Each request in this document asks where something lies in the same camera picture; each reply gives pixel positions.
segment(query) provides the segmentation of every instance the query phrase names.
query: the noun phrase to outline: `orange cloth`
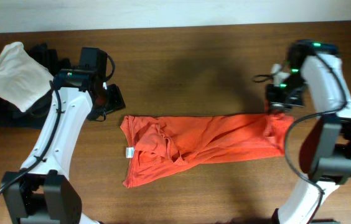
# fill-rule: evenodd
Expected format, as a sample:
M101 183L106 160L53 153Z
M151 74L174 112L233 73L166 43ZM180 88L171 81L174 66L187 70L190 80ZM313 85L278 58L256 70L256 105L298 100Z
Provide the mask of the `orange cloth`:
M292 122L283 114L125 116L121 129L135 152L123 184L136 187L198 164L283 156Z

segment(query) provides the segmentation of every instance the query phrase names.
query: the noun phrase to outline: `black cable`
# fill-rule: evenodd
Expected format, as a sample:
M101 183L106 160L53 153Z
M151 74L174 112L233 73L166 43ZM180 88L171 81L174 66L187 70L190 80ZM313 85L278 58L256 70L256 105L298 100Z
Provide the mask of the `black cable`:
M282 63L281 68L279 68L276 72L268 75L255 75L253 76L252 81L255 83L263 83L268 80L274 80L274 76L276 76L279 72L282 72L285 65L286 65L286 61Z
M109 59L109 61L111 62L111 65L112 65L112 72L105 78L105 81L106 81L106 82L107 82L109 79L112 78L112 76L113 76L113 74L114 74L114 72L115 72L115 67L116 67L115 62L113 61L112 57L111 57L110 55L108 55L108 54L107 54L107 56L108 56L108 59Z
M285 159L286 159L286 162L288 163L289 167L292 169L292 171L297 174L298 177L300 177L302 180L306 181L307 183L313 185L314 187L316 187L319 191L319 198L318 198L318 204L314 210L314 212L312 213L309 221L307 222L307 224L309 224L315 217L315 214L317 213L319 207L321 206L321 203L322 203L322 199L324 197L324 190L316 183L314 183L313 181L309 180L303 173L301 173L294 165L293 165L293 162L292 160L290 159L290 156L289 156L289 151L288 151L288 138L289 138L289 135L290 135L290 132L292 130L293 127L295 127L297 124L299 124L300 122L303 122L307 119L311 119L311 118L316 118L318 116L322 116L322 115L325 115L325 114L331 114L331 113L336 113L338 111L341 111L342 109L344 109L346 106L347 106L347 96L345 94L345 91L343 89L343 86L339 80L339 78L337 77L336 73L333 71L333 68L330 67L325 61L323 58L321 58L316 52L315 50L313 50L314 52L314 55L318 58L318 60L320 60L324 65L325 67L327 67L327 69L329 70L329 72L333 75L333 77L335 78L339 88L340 88L340 91L342 93L342 97L343 97L343 103L342 105L337 108L337 109L334 109L334 110L329 110L329 111L324 111L324 112L319 112L319 113L314 113L314 114L310 114L310 115L307 115L307 116L304 116L302 118L299 118L297 120L295 120L295 122L292 123L292 125L290 125L290 127L288 128L288 130L286 131L286 135L285 135L285 139L284 139L284 150L285 150Z
M54 127L52 128L50 138L47 141L47 145L45 146L42 154L39 157L36 157L36 161L30 167L28 167L27 169L21 170L20 173L18 174L18 176L16 176L10 182L7 182L6 184L4 184L0 188L0 195L9 186L11 186L13 183L17 182L21 177L23 177L25 174L27 174L29 171L31 171L33 168L35 168L43 160L44 156L46 155L47 151L49 150L49 148L51 146L52 141L54 140L54 136L55 136L55 133L57 132L58 124L59 124L61 113L62 113L62 105L61 105L61 99L60 99L60 96L59 96L59 92L58 92L57 89L54 88L54 84L52 83L52 81L50 81L50 86L51 86L51 88L54 89L55 95L57 96L58 110L57 110L57 119L55 120L55 124L54 124Z

